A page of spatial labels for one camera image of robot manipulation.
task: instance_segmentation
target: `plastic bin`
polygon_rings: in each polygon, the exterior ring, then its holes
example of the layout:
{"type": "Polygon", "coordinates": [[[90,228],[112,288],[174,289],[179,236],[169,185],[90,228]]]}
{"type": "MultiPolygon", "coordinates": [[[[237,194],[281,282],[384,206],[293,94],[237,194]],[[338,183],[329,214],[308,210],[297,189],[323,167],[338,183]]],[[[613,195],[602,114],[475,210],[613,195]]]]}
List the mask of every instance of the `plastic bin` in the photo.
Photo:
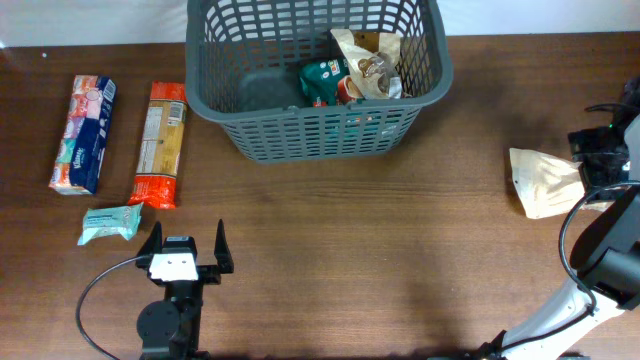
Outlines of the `plastic bin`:
{"type": "Polygon", "coordinates": [[[188,15],[189,105],[260,163],[385,153],[453,80],[435,0],[189,0],[188,15]],[[412,97],[304,107],[299,64],[341,56],[333,28],[402,35],[412,97]]]}

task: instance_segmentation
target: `orange snack bag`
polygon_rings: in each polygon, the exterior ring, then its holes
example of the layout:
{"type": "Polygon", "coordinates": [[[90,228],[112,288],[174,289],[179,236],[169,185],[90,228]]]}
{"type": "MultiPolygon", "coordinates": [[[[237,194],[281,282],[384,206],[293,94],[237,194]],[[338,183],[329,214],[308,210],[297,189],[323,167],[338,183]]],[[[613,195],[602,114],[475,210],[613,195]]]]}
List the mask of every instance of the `orange snack bag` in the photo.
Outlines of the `orange snack bag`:
{"type": "Polygon", "coordinates": [[[129,205],[175,209],[176,176],[187,113],[184,84],[154,81],[129,205]]]}

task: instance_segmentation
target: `mint green packet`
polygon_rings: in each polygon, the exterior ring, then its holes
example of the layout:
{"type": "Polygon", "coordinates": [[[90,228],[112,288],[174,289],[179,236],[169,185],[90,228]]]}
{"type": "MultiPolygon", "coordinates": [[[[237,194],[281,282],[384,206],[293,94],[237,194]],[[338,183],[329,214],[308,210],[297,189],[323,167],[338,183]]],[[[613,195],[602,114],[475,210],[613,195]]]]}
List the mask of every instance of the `mint green packet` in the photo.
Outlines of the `mint green packet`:
{"type": "Polygon", "coordinates": [[[78,246],[85,245],[95,238],[117,234],[130,240],[138,232],[141,210],[142,204],[89,209],[82,221],[82,236],[78,240],[78,246]]]}

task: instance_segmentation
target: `brown tabletop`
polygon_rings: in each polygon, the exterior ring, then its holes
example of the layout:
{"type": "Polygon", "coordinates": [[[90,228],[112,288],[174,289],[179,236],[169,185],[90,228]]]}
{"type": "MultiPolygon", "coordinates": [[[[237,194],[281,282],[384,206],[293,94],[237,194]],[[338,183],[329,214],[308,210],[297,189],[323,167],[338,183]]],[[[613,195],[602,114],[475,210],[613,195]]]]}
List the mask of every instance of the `brown tabletop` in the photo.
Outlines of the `brown tabletop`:
{"type": "MultiPolygon", "coordinates": [[[[217,355],[356,357],[473,349],[525,320],[566,277],[562,216],[529,220],[509,180],[509,147],[568,158],[567,133],[608,123],[640,74],[640,34],[451,37],[454,85],[388,155],[258,165],[190,113],[176,210],[143,210],[138,235],[76,246],[88,208],[133,186],[152,80],[183,81],[184,47],[130,45],[0,52],[0,358],[100,356],[74,323],[87,283],[134,256],[154,221],[213,259],[223,218],[236,273],[205,289],[200,344],[217,355]],[[47,188],[75,74],[118,85],[96,196],[47,188]]],[[[582,212],[571,240],[596,216],[582,212]]],[[[89,294],[95,341],[140,352],[135,322],[163,291],[133,266],[89,294]]],[[[628,313],[573,349],[637,359],[628,313]]]]}

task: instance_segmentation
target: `white background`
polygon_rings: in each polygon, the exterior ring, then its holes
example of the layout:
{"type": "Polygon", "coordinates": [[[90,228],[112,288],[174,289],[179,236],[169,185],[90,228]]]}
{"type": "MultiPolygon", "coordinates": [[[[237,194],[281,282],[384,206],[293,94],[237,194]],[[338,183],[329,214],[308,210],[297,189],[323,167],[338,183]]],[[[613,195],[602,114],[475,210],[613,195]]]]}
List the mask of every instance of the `white background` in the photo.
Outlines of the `white background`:
{"type": "MultiPolygon", "coordinates": [[[[187,0],[0,0],[0,47],[184,42],[187,0]]],[[[438,0],[447,35],[640,31],[640,0],[438,0]]]]}

